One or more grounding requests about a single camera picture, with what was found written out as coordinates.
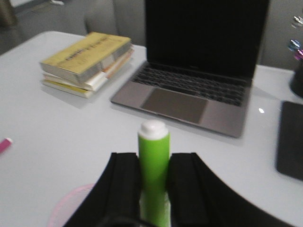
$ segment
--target chair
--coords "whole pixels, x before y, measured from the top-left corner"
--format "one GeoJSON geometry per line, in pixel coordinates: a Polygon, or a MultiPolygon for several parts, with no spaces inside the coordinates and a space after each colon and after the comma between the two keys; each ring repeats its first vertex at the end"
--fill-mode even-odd
{"type": "Polygon", "coordinates": [[[145,45],[144,0],[95,0],[84,16],[87,32],[127,36],[145,45]]]}

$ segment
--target laptop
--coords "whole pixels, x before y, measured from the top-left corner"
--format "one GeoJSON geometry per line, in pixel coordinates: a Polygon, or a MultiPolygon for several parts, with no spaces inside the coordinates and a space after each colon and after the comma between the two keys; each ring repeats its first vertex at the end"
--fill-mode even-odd
{"type": "Polygon", "coordinates": [[[269,0],[145,0],[147,61],[111,102],[240,137],[269,0]]]}

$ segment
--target trackpad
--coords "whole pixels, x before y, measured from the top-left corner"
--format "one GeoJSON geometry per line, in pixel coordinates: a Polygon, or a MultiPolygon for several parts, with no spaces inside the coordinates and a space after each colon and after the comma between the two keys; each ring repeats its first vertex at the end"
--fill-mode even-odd
{"type": "Polygon", "coordinates": [[[184,121],[199,123],[207,100],[156,88],[141,108],[184,121]]]}

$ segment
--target stack of books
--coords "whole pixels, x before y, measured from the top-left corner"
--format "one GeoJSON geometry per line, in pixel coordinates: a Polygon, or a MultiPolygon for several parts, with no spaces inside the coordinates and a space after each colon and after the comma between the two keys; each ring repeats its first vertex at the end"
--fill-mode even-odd
{"type": "Polygon", "coordinates": [[[129,61],[132,53],[130,38],[92,32],[40,62],[42,83],[89,98],[129,61]]]}

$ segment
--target white table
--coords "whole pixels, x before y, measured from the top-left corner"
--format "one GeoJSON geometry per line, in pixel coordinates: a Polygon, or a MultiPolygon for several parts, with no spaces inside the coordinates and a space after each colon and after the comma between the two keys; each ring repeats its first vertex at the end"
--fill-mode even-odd
{"type": "Polygon", "coordinates": [[[90,99],[43,86],[38,62],[81,38],[46,32],[0,56],[0,140],[14,140],[0,154],[1,227],[46,226],[64,195],[99,178],[111,152],[137,152],[137,130],[153,118],[167,124],[171,152],[196,152],[248,201],[303,227],[303,182],[275,169],[281,101],[303,103],[288,87],[292,71],[257,67],[244,133],[235,139],[110,103],[144,61],[141,46],[90,99]]]}

